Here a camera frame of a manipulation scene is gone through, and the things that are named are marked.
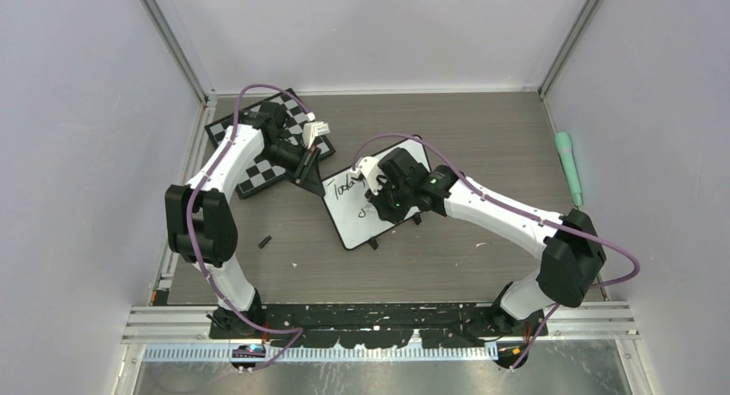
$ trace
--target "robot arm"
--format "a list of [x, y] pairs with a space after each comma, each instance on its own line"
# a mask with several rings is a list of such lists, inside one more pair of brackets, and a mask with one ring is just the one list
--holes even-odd
[[[475, 194], [447, 166], [429, 172], [403, 149], [388, 153], [380, 161], [361, 158], [350, 172], [368, 182], [368, 200], [382, 220], [399, 223], [412, 207], [434, 211], [444, 217], [463, 219], [497, 233], [519, 245], [541, 261], [540, 269], [510, 283], [492, 304], [488, 316], [496, 331], [509, 333], [535, 311], [560, 303], [578, 307], [596, 279], [605, 254], [599, 244], [575, 237], [540, 222], [510, 212]], [[541, 219], [596, 234], [591, 219], [579, 210], [567, 216], [546, 212], [482, 187], [466, 177], [483, 194]]]
[[[257, 292], [238, 265], [234, 253], [238, 231], [228, 206], [236, 185], [244, 178], [246, 168], [258, 157], [263, 157], [273, 165], [282, 167], [287, 179], [297, 186], [320, 197], [325, 195], [319, 176], [319, 148], [313, 142], [317, 136], [328, 133], [329, 128], [318, 121], [306, 123], [304, 144], [293, 144], [284, 132], [286, 115], [286, 109], [273, 102], [263, 102], [257, 112], [244, 111], [236, 135], [233, 136], [233, 127], [226, 129], [224, 143], [230, 140], [232, 145], [215, 172], [211, 176], [206, 174], [206, 170], [210, 170], [213, 162], [220, 157], [225, 144], [218, 147], [202, 171], [186, 185], [172, 185], [165, 193], [170, 248], [201, 270], [185, 224], [185, 207], [192, 188], [206, 179], [194, 204], [194, 212], [198, 216], [202, 211], [202, 216], [194, 218], [195, 235], [207, 272], [222, 295], [241, 312], [253, 311], [260, 305], [251, 308]], [[231, 310], [223, 299], [219, 298], [218, 304], [223, 310]]]

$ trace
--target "wire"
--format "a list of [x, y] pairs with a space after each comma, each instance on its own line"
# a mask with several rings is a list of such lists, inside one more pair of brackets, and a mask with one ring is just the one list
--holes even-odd
[[[220, 154], [214, 159], [213, 163], [210, 165], [210, 168], [206, 171], [204, 171], [204, 174], [206, 176], [211, 176], [213, 172], [215, 171], [215, 168], [218, 167], [218, 164], [223, 160], [223, 157], [226, 155], [228, 150], [230, 150], [232, 142], [231, 140], [234, 139], [237, 135], [238, 131], [238, 111], [240, 110], [241, 106], [241, 99], [243, 98], [244, 94], [248, 92], [249, 89], [254, 88], [268, 88], [273, 89], [275, 91], [278, 91], [282, 93], [285, 96], [288, 96], [289, 98], [296, 101], [297, 104], [301, 107], [301, 109], [304, 111], [304, 114], [309, 114], [309, 108], [304, 105], [304, 102], [302, 102], [299, 98], [297, 98], [292, 93], [286, 91], [285, 89], [281, 89], [279, 87], [276, 87], [274, 85], [268, 85], [266, 83], [254, 83], [251, 84], [241, 90], [241, 92], [238, 93], [238, 98], [236, 99], [236, 108], [233, 111], [233, 132], [231, 134], [231, 138], [226, 141], [226, 145], [223, 147], [223, 150], [221, 150]], [[193, 252], [195, 253], [195, 260], [198, 263], [198, 266], [200, 267], [201, 273], [206, 278], [208, 284], [210, 284], [210, 287], [215, 292], [216, 296], [223, 300], [228, 307], [231, 308], [233, 313], [238, 316], [239, 319], [241, 319], [244, 323], [248, 324], [251, 328], [259, 330], [264, 333], [269, 333], [272, 335], [289, 335], [294, 333], [294, 337], [274, 356], [272, 356], [268, 361], [265, 361], [261, 364], [256, 365], [253, 370], [257, 371], [260, 369], [264, 369], [265, 367], [268, 367], [273, 363], [276, 359], [278, 359], [280, 356], [284, 355], [284, 352], [286, 352], [291, 346], [294, 344], [294, 342], [299, 339], [302, 333], [304, 333], [304, 329], [302, 328], [292, 328], [292, 329], [270, 329], [265, 328], [263, 326], [259, 326], [253, 322], [251, 322], [246, 316], [244, 316], [241, 311], [238, 310], [238, 308], [231, 303], [231, 301], [223, 294], [223, 292], [218, 289], [218, 286], [215, 284], [215, 280], [210, 275], [210, 272], [205, 267], [205, 263], [203, 262], [202, 253], [201, 253], [201, 246], [198, 244], [198, 238], [195, 235], [195, 226], [193, 225], [193, 205], [195, 204], [195, 199], [198, 197], [198, 194], [201, 192], [203, 186], [205, 186], [207, 182], [207, 178], [202, 178], [200, 182], [198, 182], [197, 186], [195, 186], [195, 189], [193, 190], [193, 194], [190, 195], [190, 200], [188, 200], [188, 206], [185, 209], [185, 220], [188, 226], [188, 233], [190, 235], [190, 243], [192, 243], [193, 246]]]
[[[461, 180], [461, 182], [463, 182], [464, 185], [466, 185], [470, 190], [472, 190], [475, 194], [477, 194], [480, 197], [481, 200], [483, 200], [483, 201], [489, 201], [489, 202], [491, 202], [492, 204], [494, 204], [496, 206], [502, 207], [503, 209], [505, 209], [507, 211], [510, 211], [510, 212], [513, 212], [514, 214], [517, 214], [519, 216], [522, 216], [522, 217], [524, 217], [526, 219], [530, 219], [530, 220], [536, 221], [536, 222], [538, 222], [541, 225], [547, 225], [547, 226], [552, 227], [554, 229], [557, 229], [557, 230], [564, 231], [566, 233], [572, 234], [573, 236], [578, 236], [579, 238], [584, 238], [584, 239], [587, 239], [587, 240], [591, 240], [594, 243], [598, 243], [598, 244], [601, 244], [603, 246], [606, 246], [609, 249], [615, 250], [615, 251], [621, 253], [622, 255], [624, 255], [634, 265], [634, 269], [631, 270], [631, 272], [628, 273], [627, 275], [624, 275], [624, 276], [621, 276], [621, 277], [617, 277], [615, 279], [611, 279], [610, 281], [602, 281], [600, 283], [596, 283], [596, 284], [592, 285], [591, 287], [606, 287], [606, 286], [612, 286], [612, 285], [615, 285], [615, 284], [622, 283], [624, 281], [628, 281], [630, 279], [633, 279], [634, 277], [636, 277], [636, 275], [639, 274], [639, 271], [641, 269], [641, 265], [639, 263], [639, 260], [636, 258], [636, 256], [634, 256], [630, 251], [622, 248], [620, 245], [615, 244], [615, 243], [613, 243], [613, 242], [611, 242], [609, 240], [600, 238], [598, 236], [594, 236], [594, 235], [592, 235], [590, 233], [586, 233], [584, 231], [580, 231], [580, 230], [573, 229], [571, 227], [564, 226], [561, 223], [557, 223], [557, 222], [554, 222], [554, 221], [551, 221], [551, 220], [545, 220], [545, 219], [543, 219], [542, 217], [540, 217], [540, 216], [538, 216], [536, 214], [533, 214], [533, 213], [530, 213], [530, 212], [526, 212], [524, 210], [521, 210], [521, 209], [519, 209], [517, 207], [512, 206], [511, 204], [507, 204], [507, 203], [505, 203], [503, 201], [500, 201], [498, 199], [495, 199], [494, 197], [492, 197], [492, 196], [490, 196], [490, 195], [488, 195], [486, 193], [482, 193], [481, 190], [479, 190], [475, 185], [473, 185], [472, 182], [470, 182], [467, 179], [467, 177], [459, 171], [459, 169], [454, 165], [453, 162], [451, 162], [451, 160], [449, 160], [446, 157], [446, 155], [444, 155], [442, 152], [440, 152], [431, 143], [429, 143], [429, 142], [427, 142], [427, 141], [425, 141], [423, 139], [420, 139], [418, 137], [414, 137], [412, 135], [403, 134], [403, 133], [383, 133], [383, 134], [376, 135], [376, 136], [370, 138], [369, 140], [365, 141], [365, 143], [363, 143], [360, 146], [360, 148], [357, 149], [357, 151], [355, 152], [355, 156], [353, 156], [353, 158], [352, 158], [352, 163], [350, 164], [350, 166], [352, 167], [352, 170], [355, 170], [356, 162], [360, 158], [360, 152], [365, 148], [366, 145], [372, 143], [373, 141], [376, 141], [377, 139], [388, 139], [388, 138], [393, 138], [393, 137], [401, 138], [401, 139], [409, 139], [411, 141], [416, 141], [420, 145], [423, 145], [424, 147], [426, 147], [429, 150], [433, 151], [434, 154], [436, 154], [456, 174], [456, 176], [459, 177], [459, 180]], [[520, 362], [523, 360], [523, 358], [527, 355], [529, 349], [532, 347], [532, 344], [535, 343], [535, 339], [537, 339], [537, 337], [540, 335], [540, 332], [542, 331], [542, 328], [548, 322], [548, 319], [550, 319], [550, 317], [553, 316], [553, 313], [555, 313], [555, 311], [558, 309], [558, 307], [560, 307], [560, 305], [555, 304], [555, 306], [553, 306], [553, 308], [550, 310], [550, 312], [548, 312], [547, 315], [545, 316], [545, 318], [542, 320], [542, 323], [540, 323], [540, 325], [537, 327], [537, 329], [535, 330], [535, 334], [532, 336], [532, 339], [529, 341], [529, 343], [525, 347], [525, 350], [522, 352], [522, 354], [520, 355], [520, 357], [517, 358], [517, 361], [510, 367], [510, 369], [513, 372], [514, 372], [514, 367], [517, 366], [517, 365], [519, 365]]]
[[490, 340], [488, 340], [488, 341], [481, 341], [481, 342], [484, 342], [484, 343], [487, 343], [487, 342], [496, 342], [496, 341], [498, 341], [499, 339], [502, 339], [502, 338], [503, 338], [503, 337], [505, 337], [505, 336], [507, 336], [507, 334], [506, 334], [506, 333], [503, 333], [502, 335], [500, 335], [500, 336], [497, 336], [497, 337], [495, 337], [494, 339], [490, 339]]

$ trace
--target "white wall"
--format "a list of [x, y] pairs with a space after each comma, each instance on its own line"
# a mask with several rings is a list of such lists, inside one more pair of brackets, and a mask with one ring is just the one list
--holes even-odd
[[584, 0], [159, 0], [219, 94], [536, 88]]
[[0, 393], [109, 393], [199, 113], [139, 0], [0, 0]]
[[730, 386], [728, 21], [730, 0], [604, 0], [548, 96], [585, 209], [643, 263], [612, 292], [672, 394]]

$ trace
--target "green marker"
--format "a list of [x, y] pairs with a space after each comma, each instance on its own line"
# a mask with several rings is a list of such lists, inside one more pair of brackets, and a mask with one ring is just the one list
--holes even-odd
[[572, 156], [572, 143], [568, 133], [555, 134], [555, 145], [558, 147], [560, 162], [563, 163], [563, 172], [566, 173], [568, 188], [571, 190], [572, 202], [576, 206], [583, 206], [583, 191], [580, 189], [578, 170], [575, 168], [575, 159]]

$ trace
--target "checkered board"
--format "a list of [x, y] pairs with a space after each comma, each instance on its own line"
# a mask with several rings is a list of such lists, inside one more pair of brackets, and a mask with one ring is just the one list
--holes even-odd
[[[287, 89], [287, 91], [296, 96], [292, 89]], [[276, 94], [275, 96], [270, 96], [249, 107], [243, 108], [241, 111], [258, 111], [261, 102], [264, 101], [278, 102], [287, 108], [287, 124], [282, 137], [288, 139], [293, 144], [303, 145], [301, 134], [304, 131], [303, 126], [306, 122], [306, 114], [304, 114], [304, 111], [296, 101], [288, 96]], [[205, 126], [207, 136], [210, 138], [214, 147], [218, 147], [218, 144], [226, 135], [226, 128], [232, 124], [233, 114]], [[321, 150], [319, 154], [320, 160], [335, 153], [335, 147], [332, 146], [332, 143], [326, 136], [317, 137], [314, 142]], [[257, 157], [250, 166], [246, 167], [246, 177], [236, 187], [236, 193], [238, 193], [238, 197], [245, 199], [283, 179], [284, 169], [282, 167], [278, 165], [272, 166], [268, 160]]]

